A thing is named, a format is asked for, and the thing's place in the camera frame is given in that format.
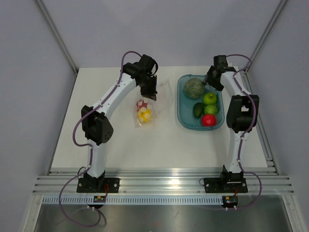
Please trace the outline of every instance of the yellow ball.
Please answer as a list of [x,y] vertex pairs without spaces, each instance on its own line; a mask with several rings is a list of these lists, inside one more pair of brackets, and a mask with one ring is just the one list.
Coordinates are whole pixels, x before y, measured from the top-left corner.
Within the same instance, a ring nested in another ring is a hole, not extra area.
[[151,110],[146,107],[142,107],[138,111],[137,115],[140,122],[148,122],[151,119]]

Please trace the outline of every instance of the red apple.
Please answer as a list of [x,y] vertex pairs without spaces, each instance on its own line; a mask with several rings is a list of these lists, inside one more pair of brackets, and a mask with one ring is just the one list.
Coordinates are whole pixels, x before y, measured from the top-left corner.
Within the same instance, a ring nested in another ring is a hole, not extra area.
[[202,125],[204,127],[211,127],[211,126],[215,126],[217,124],[217,120],[216,120],[216,117],[214,115],[204,115],[202,117]]

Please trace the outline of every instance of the white tabletop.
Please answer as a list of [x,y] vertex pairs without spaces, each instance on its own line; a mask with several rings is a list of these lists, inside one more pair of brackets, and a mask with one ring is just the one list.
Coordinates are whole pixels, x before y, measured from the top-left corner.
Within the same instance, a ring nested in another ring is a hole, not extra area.
[[[209,66],[159,67],[158,82],[169,80],[173,102],[168,111],[147,127],[136,128],[133,112],[140,88],[130,92],[111,118],[114,134],[107,143],[108,168],[203,168],[222,167],[229,147],[226,123],[214,131],[184,128],[177,118],[177,81],[186,74],[204,75]],[[120,68],[81,68],[74,86],[66,118],[56,148],[53,168],[77,168],[87,165],[87,148],[77,147],[72,131],[81,117],[81,108],[91,106],[119,77]],[[225,115],[230,103],[222,91]],[[158,95],[158,102],[163,99]],[[85,143],[79,126],[76,139]],[[267,167],[256,128],[250,133],[245,149],[244,167]]]

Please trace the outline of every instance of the avocado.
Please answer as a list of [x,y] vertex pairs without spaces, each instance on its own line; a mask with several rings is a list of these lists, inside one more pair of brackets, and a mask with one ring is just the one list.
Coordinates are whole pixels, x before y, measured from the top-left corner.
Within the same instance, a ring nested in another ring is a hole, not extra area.
[[203,103],[196,103],[194,106],[193,106],[193,115],[194,117],[196,118],[200,118],[202,116],[204,112],[204,104]]

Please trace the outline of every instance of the blue bin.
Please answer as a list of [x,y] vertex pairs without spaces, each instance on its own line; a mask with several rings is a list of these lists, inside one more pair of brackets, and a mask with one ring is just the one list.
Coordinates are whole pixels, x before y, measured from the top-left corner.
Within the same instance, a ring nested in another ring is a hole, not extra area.
[[[183,92],[184,84],[189,80],[190,78],[198,78],[200,80],[204,80],[204,75],[185,75],[182,76],[178,80],[177,84],[177,117],[180,123],[191,130],[197,130],[197,131],[212,131],[215,129],[218,129],[222,126],[225,115],[224,115],[224,108],[223,108],[223,99],[222,99],[222,93],[220,91],[215,90],[214,88],[210,89],[210,86],[205,86],[205,93],[199,98],[199,99],[191,99],[186,96],[186,94]],[[215,115],[217,119],[217,125],[212,127],[204,127],[201,123],[201,119],[203,115],[200,118],[195,118],[193,115],[193,106],[198,102],[203,102],[203,96],[208,93],[213,92],[217,96],[217,107],[218,107],[218,113]]]

